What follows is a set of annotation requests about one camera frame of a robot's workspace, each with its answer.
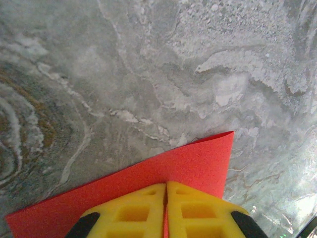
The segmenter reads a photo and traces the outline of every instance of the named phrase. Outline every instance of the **marble surface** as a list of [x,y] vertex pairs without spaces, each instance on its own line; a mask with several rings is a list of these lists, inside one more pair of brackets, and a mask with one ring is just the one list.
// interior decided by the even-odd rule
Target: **marble surface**
[[4,215],[234,130],[223,199],[269,237],[317,212],[316,0],[1,0]]

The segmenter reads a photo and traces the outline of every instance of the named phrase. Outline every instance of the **yellow plastic part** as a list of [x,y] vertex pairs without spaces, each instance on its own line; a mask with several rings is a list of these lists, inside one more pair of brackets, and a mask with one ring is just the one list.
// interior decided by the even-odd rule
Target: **yellow plastic part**
[[162,238],[166,184],[159,183],[90,210],[100,217],[87,238]]
[[167,197],[169,238],[245,238],[231,217],[243,208],[173,181]]

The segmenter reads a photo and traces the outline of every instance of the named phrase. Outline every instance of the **red paper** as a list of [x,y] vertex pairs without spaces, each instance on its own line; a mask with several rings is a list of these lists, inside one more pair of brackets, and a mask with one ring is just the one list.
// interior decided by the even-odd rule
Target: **red paper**
[[15,238],[62,238],[89,208],[155,183],[177,181],[222,198],[232,141],[233,131],[195,141],[5,219]]

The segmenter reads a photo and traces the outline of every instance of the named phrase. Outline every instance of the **red sheet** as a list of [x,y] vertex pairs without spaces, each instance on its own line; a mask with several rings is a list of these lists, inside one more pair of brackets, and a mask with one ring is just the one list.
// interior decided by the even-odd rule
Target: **red sheet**
[[15,238],[62,238],[89,208],[155,183],[177,181],[222,198],[232,141],[233,131],[195,141],[5,219]]

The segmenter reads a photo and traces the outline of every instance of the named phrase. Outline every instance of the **black rubber corner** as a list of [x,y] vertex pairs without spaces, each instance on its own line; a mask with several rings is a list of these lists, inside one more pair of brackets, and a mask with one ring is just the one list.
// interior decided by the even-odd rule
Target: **black rubber corner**
[[78,222],[72,227],[72,229],[67,233],[65,238],[86,238],[93,228],[100,213],[93,212],[84,217],[81,217]]
[[231,212],[231,216],[246,238],[268,238],[252,217],[241,212]]

